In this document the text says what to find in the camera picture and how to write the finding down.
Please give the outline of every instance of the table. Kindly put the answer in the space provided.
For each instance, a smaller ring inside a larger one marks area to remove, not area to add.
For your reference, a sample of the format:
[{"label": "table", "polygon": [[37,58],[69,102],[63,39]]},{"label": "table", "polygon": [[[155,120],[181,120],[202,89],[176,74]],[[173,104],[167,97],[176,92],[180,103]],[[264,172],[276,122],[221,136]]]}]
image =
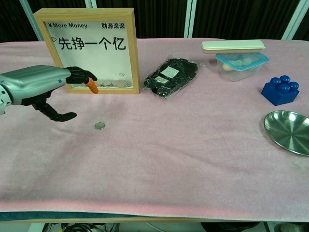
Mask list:
[{"label": "table", "polygon": [[[168,55],[200,64],[168,100],[68,94],[48,100],[77,117],[50,121],[10,106],[0,122],[0,212],[86,212],[215,220],[309,221],[309,158],[278,147],[263,119],[274,110],[309,115],[309,43],[262,40],[270,61],[238,82],[221,76],[214,54],[194,39],[139,39],[144,79]],[[0,44],[0,70],[53,65],[44,42]],[[272,77],[300,84],[293,103],[274,106],[260,91]],[[104,130],[95,130],[102,120]]]}]

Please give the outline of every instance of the blue toy block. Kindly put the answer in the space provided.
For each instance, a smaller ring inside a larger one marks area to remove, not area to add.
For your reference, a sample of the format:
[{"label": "blue toy block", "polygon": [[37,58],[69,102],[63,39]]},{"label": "blue toy block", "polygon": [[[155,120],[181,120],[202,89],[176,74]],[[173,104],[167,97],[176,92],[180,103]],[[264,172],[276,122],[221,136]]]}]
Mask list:
[{"label": "blue toy block", "polygon": [[299,91],[297,82],[290,82],[286,75],[280,78],[274,77],[264,85],[261,94],[274,105],[282,105],[294,101]]}]

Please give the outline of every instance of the plastic food container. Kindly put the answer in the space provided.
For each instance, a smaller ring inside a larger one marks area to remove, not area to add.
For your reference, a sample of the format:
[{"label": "plastic food container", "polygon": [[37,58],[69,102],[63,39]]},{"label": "plastic food container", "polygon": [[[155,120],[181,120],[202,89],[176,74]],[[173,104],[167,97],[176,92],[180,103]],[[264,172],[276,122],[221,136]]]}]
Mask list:
[{"label": "plastic food container", "polygon": [[258,72],[262,64],[269,58],[261,53],[224,53],[217,54],[217,69],[229,77],[231,81],[238,81]]}]

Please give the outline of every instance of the dark background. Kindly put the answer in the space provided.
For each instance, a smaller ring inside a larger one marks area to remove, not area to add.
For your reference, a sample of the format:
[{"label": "dark background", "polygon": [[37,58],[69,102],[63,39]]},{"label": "dark background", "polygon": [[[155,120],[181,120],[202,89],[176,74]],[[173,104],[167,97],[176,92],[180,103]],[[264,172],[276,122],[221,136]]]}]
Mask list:
[{"label": "dark background", "polygon": [[[84,0],[28,0],[40,8],[86,7]],[[281,39],[299,0],[197,0],[193,37]],[[0,0],[0,43],[36,41],[19,0]],[[138,38],[183,37],[187,0],[97,0],[97,7],[133,7]],[[309,41],[309,11],[294,40]]]}]

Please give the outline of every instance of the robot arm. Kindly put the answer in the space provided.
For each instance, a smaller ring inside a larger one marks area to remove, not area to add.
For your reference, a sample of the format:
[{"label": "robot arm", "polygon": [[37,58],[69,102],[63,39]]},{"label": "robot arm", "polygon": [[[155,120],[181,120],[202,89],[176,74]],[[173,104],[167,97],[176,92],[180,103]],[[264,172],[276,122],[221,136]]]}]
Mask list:
[{"label": "robot arm", "polygon": [[31,66],[0,74],[0,115],[7,105],[32,105],[53,121],[68,121],[76,114],[59,114],[48,103],[53,90],[68,84],[85,83],[92,92],[98,93],[94,81],[97,78],[79,67],[59,68],[54,66]]}]

